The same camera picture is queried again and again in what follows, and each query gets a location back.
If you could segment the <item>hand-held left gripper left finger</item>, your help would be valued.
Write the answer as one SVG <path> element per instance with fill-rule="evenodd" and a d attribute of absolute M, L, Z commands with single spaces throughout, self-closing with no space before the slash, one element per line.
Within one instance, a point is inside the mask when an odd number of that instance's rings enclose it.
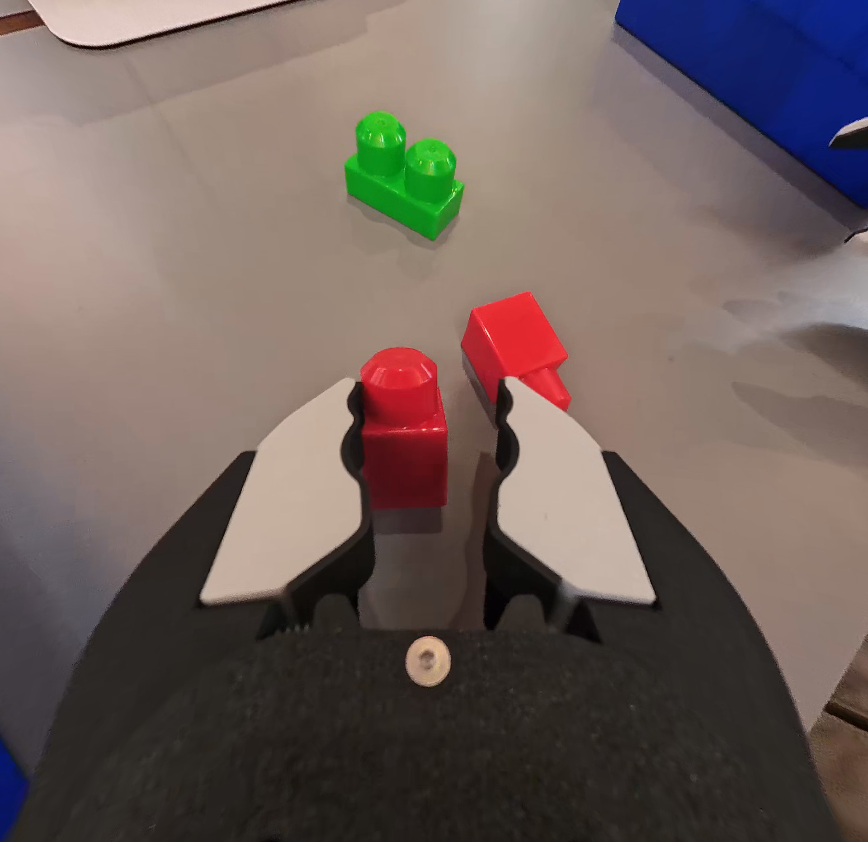
<path fill-rule="evenodd" d="M 375 564 L 363 421 L 361 383 L 343 378 L 260 442 L 201 588 L 204 606 L 315 609 L 343 595 L 358 607 Z"/>

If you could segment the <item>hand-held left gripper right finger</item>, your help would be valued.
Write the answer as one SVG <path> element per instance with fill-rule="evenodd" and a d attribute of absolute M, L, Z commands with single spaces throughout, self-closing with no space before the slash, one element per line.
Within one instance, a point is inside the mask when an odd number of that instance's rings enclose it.
<path fill-rule="evenodd" d="M 495 405 L 497 477 L 484 533 L 495 595 L 652 607 L 657 596 L 601 446 L 519 378 Z"/>

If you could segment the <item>red toy block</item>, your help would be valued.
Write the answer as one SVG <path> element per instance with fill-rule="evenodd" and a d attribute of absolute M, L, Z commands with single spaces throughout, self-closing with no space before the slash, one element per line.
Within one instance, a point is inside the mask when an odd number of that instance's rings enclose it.
<path fill-rule="evenodd" d="M 461 340 L 463 368 L 490 421 L 499 382 L 517 378 L 566 412 L 571 395 L 559 369 L 569 353 L 530 292 L 471 311 Z"/>
<path fill-rule="evenodd" d="M 437 509 L 448 500 L 448 430 L 438 367 L 404 346 L 361 368 L 363 476 L 375 510 Z"/>

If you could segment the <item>green double toy block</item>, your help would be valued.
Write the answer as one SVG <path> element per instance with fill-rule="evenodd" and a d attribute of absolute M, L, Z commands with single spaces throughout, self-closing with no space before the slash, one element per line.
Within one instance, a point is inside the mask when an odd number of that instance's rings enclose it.
<path fill-rule="evenodd" d="M 435 241 L 458 217 L 464 184 L 444 142 L 407 144 L 396 116 L 373 111 L 355 126 L 356 150 L 344 163 L 346 192 L 378 213 Z"/>

